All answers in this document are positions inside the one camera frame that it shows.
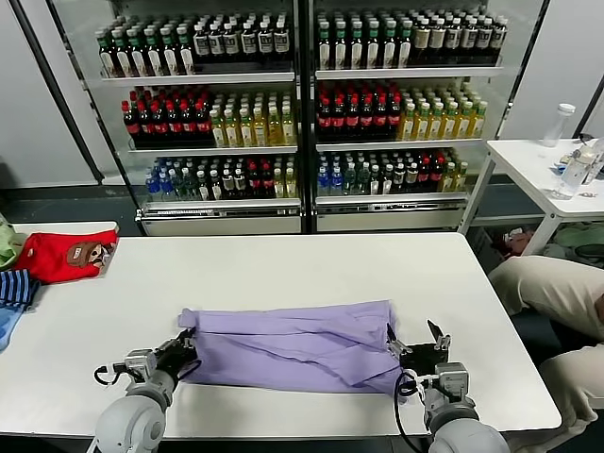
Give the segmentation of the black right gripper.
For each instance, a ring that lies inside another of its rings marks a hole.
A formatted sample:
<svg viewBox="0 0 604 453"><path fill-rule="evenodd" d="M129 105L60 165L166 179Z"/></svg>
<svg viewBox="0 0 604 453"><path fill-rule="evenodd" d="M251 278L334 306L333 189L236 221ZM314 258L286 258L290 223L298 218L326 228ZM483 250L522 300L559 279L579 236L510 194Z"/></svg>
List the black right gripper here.
<svg viewBox="0 0 604 453"><path fill-rule="evenodd" d="M448 362L451 336L444 334L432 321L427 320L427 323L435 344L414 344L409 347L399 341L392 326L387 325L388 350L394 357L399 357L403 370L413 371L417 376L433 375L438 364Z"/></svg>

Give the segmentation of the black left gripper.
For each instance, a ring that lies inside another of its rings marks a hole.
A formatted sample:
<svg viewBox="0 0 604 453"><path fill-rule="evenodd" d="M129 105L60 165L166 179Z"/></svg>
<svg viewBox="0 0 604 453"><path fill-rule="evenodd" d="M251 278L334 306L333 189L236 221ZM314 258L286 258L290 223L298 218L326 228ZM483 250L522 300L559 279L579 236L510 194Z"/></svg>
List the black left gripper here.
<svg viewBox="0 0 604 453"><path fill-rule="evenodd" d="M195 330L184 329L153 351L157 368L171 378L185 378L198 368Z"/></svg>

